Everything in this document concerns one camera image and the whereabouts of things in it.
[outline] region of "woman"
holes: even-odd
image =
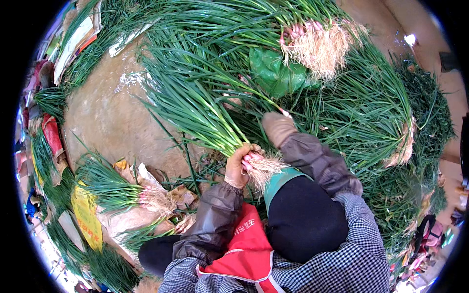
[[[159,292],[388,292],[389,266],[360,181],[342,157],[293,120],[267,113],[265,133],[285,169],[266,186],[267,234],[243,203],[253,147],[228,159],[225,181],[201,197],[196,223],[139,251],[163,276]]]

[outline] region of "teal cloth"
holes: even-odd
[[[283,173],[273,175],[270,181],[265,184],[264,201],[265,206],[267,208],[267,217],[269,217],[270,203],[272,202],[273,197],[277,194],[280,187],[282,187],[285,183],[298,176],[306,176],[307,178],[312,180],[310,176],[298,171],[295,168],[285,168],[282,171]]]

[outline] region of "wet floor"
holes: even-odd
[[[188,176],[185,157],[179,149],[170,149],[173,142],[135,97],[145,97],[139,82],[144,69],[135,57],[138,46],[134,42],[114,58],[107,53],[86,83],[68,97],[64,132],[69,162],[74,169],[86,152],[74,133],[111,163],[124,157],[132,164],[136,159],[152,173],[161,169],[169,177]],[[163,124],[177,135],[174,127]],[[192,154],[201,152],[192,149]]]

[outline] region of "yellow bag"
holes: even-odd
[[[80,230],[93,250],[102,251],[103,234],[101,223],[96,217],[96,196],[79,186],[72,194],[72,207]]]
[[[41,178],[41,175],[39,175],[38,168],[36,167],[36,159],[34,158],[34,152],[32,151],[33,145],[31,142],[31,159],[32,159],[32,165],[34,166],[34,172],[36,172],[36,175],[38,176],[38,184],[40,187],[44,186],[44,181]]]

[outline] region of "green plastic bag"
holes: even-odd
[[[283,65],[282,56],[274,51],[250,48],[249,61],[251,78],[260,85],[270,97],[281,98],[292,94],[301,87],[319,87],[319,82],[311,80],[307,68],[301,64],[290,63],[290,68]]]

